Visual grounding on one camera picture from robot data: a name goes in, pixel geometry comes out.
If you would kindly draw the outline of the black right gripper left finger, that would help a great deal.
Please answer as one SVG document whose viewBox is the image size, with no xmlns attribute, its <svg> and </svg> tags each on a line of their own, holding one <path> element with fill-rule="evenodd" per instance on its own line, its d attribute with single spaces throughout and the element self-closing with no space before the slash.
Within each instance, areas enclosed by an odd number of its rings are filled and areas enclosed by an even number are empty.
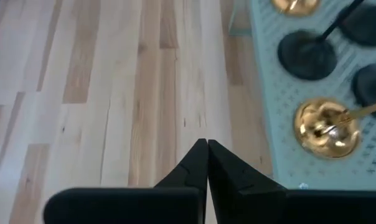
<svg viewBox="0 0 376 224">
<path fill-rule="evenodd" d="M 150 188 L 71 188 L 46 202 L 45 224 L 204 224 L 209 148 L 198 139 Z"/>
</svg>

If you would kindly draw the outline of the gold candlestick holder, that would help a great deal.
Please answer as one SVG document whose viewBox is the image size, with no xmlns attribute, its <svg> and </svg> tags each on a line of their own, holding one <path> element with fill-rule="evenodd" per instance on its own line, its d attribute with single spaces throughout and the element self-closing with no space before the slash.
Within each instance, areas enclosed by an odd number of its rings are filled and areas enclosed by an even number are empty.
<svg viewBox="0 0 376 224">
<path fill-rule="evenodd" d="M 280 13 L 298 17 L 311 15 L 320 2 L 321 0 L 271 0 Z"/>
<path fill-rule="evenodd" d="M 333 98 L 311 98 L 296 109 L 293 130 L 305 150 L 323 158 L 340 159 L 358 148 L 359 119 L 374 112 L 376 103 L 349 110 Z"/>
</svg>

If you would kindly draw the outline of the black candlestick holder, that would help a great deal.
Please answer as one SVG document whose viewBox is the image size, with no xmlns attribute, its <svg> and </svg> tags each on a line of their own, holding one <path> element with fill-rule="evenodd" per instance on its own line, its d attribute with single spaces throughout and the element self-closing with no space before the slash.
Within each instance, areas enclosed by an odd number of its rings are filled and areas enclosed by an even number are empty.
<svg viewBox="0 0 376 224">
<path fill-rule="evenodd" d="M 320 80 L 337 66 L 337 54 L 328 36 L 365 0 L 353 0 L 322 33 L 297 30 L 284 36 L 278 44 L 278 60 L 292 76 L 302 80 Z"/>
<path fill-rule="evenodd" d="M 339 28 L 351 42 L 376 47 L 376 4 L 360 4 L 339 23 Z"/>
<path fill-rule="evenodd" d="M 351 89 L 355 102 L 361 109 L 350 113 L 355 118 L 372 115 L 376 118 L 376 63 L 367 65 L 354 73 Z"/>
</svg>

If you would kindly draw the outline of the mint green perforated metal shelf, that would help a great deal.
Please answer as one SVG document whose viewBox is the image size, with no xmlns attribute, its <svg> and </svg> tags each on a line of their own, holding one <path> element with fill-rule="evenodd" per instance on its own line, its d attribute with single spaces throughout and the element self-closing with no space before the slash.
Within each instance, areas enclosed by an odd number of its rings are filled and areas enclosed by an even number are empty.
<svg viewBox="0 0 376 224">
<path fill-rule="evenodd" d="M 323 32 L 352 0 L 321 0 L 308 17 L 283 15 L 271 0 L 233 0 L 229 29 L 252 37 L 256 73 L 253 83 L 261 89 L 273 178 L 289 189 L 376 190 L 376 118 L 360 120 L 359 147 L 342 159 L 324 159 L 305 150 L 293 131 L 294 112 L 307 99 L 335 98 L 349 108 L 357 103 L 350 89 L 354 73 L 376 63 L 376 48 L 350 43 L 339 31 L 329 40 L 337 52 L 337 67 L 325 79 L 304 81 L 280 65 L 280 40 L 298 29 Z"/>
</svg>

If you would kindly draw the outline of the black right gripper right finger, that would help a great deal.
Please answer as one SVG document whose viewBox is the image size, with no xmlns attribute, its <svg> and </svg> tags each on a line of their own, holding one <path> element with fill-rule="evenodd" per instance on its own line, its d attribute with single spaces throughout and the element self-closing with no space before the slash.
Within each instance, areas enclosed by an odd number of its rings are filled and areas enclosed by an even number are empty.
<svg viewBox="0 0 376 224">
<path fill-rule="evenodd" d="M 376 224 L 376 192 L 287 189 L 216 140 L 208 145 L 219 224 Z"/>
</svg>

